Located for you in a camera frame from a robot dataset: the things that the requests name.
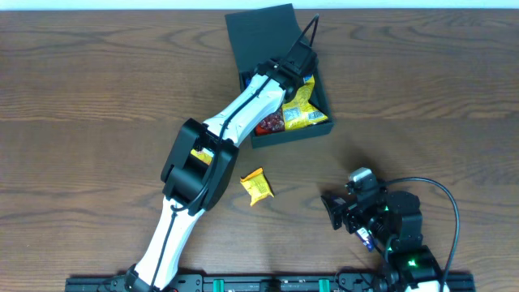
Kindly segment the dark blue chocolate bar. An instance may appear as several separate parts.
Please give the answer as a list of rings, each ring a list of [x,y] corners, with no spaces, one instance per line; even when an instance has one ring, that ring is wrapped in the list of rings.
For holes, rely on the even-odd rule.
[[[355,232],[355,234],[359,237],[363,246],[368,251],[373,251],[375,249],[375,240],[373,239],[372,235],[366,228],[362,227],[362,228],[358,229]]]

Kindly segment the yellow Hacks candy bag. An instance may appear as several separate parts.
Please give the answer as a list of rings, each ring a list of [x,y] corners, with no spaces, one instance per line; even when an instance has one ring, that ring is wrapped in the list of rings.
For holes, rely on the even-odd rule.
[[[286,131],[293,131],[327,122],[328,116],[310,103],[315,87],[315,78],[309,75],[303,78],[301,86],[293,100],[281,106]]]

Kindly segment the red Hacks candy bag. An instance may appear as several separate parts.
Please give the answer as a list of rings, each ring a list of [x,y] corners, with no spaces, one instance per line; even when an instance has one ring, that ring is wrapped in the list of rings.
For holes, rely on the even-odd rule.
[[[285,130],[285,121],[282,108],[268,115],[255,127],[256,135],[268,135]]]

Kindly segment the yellow orange snack packet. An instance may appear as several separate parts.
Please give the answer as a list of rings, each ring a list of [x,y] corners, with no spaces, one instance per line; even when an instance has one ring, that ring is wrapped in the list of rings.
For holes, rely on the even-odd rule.
[[[192,149],[190,154],[206,165],[210,165],[214,157],[214,152],[206,148],[202,148],[199,151]]]

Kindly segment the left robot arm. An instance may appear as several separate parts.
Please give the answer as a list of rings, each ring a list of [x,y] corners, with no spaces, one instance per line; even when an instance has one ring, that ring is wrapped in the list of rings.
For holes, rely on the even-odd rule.
[[[204,122],[190,118],[181,126],[161,171],[159,223],[143,258],[127,272],[125,291],[162,291],[174,279],[196,222],[229,184],[240,144],[294,98],[316,64],[311,46],[296,41],[284,57],[260,63],[246,88],[219,114]]]

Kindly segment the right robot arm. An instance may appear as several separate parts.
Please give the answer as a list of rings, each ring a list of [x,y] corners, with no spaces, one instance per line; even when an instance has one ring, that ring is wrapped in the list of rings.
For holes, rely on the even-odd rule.
[[[440,268],[430,248],[423,243],[422,213],[419,198],[408,191],[390,191],[397,183],[430,183],[450,200],[455,233],[447,263]],[[374,291],[447,291],[447,277],[459,238],[460,216],[457,202],[443,184],[422,177],[384,181],[373,174],[350,178],[346,194],[324,191],[321,201],[333,229],[344,227],[357,234],[367,247],[376,249],[383,259],[382,273],[374,277]]]

